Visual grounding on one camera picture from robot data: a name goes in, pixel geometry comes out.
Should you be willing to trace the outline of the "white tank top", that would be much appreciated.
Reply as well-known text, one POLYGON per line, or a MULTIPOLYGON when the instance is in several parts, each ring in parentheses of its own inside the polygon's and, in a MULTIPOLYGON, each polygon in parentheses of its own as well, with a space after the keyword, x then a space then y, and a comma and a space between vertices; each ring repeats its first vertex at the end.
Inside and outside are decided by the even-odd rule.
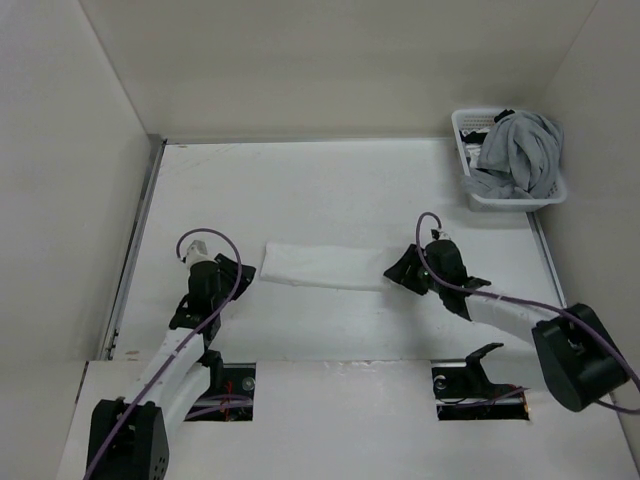
POLYGON ((269 242, 260 278, 304 287, 381 291, 383 273, 401 257, 399 248, 300 246, 269 242))

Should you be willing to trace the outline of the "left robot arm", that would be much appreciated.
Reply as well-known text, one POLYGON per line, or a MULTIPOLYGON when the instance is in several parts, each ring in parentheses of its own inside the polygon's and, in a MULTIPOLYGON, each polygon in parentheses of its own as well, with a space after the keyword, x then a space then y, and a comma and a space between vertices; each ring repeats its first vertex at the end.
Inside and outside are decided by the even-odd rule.
POLYGON ((210 345, 220 329, 222 310, 246 291, 256 270, 196 247, 184 262, 187 292, 158 351, 125 395, 94 407, 87 479, 164 478, 172 438, 195 402, 223 390, 224 362, 210 345))

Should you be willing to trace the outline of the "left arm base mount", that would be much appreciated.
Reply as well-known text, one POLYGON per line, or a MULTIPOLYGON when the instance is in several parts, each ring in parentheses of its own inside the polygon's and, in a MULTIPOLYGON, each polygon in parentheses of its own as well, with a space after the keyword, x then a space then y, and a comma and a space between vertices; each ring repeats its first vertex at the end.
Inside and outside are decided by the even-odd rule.
POLYGON ((253 420, 256 364, 225 364, 212 376, 209 389, 189 410, 191 422, 243 422, 253 420))

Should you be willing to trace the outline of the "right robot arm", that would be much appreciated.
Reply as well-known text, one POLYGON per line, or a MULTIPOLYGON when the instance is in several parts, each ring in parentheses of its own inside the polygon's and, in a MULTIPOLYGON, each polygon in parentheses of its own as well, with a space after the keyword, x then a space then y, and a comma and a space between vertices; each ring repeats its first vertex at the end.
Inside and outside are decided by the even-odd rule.
POLYGON ((530 343, 546 389, 566 409, 580 412, 626 384, 639 382, 591 307, 559 308, 512 297, 471 276, 451 240, 411 244, 383 276, 418 295, 437 293, 446 310, 530 343))

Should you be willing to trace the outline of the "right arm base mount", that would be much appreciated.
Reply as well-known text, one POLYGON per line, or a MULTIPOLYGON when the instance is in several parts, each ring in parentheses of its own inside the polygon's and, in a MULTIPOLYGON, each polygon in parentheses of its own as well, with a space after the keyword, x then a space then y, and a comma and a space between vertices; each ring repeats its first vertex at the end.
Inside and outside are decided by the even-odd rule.
POLYGON ((526 388, 489 379, 482 360, 503 343, 489 343, 463 359, 431 362, 436 414, 440 421, 528 421, 526 388))

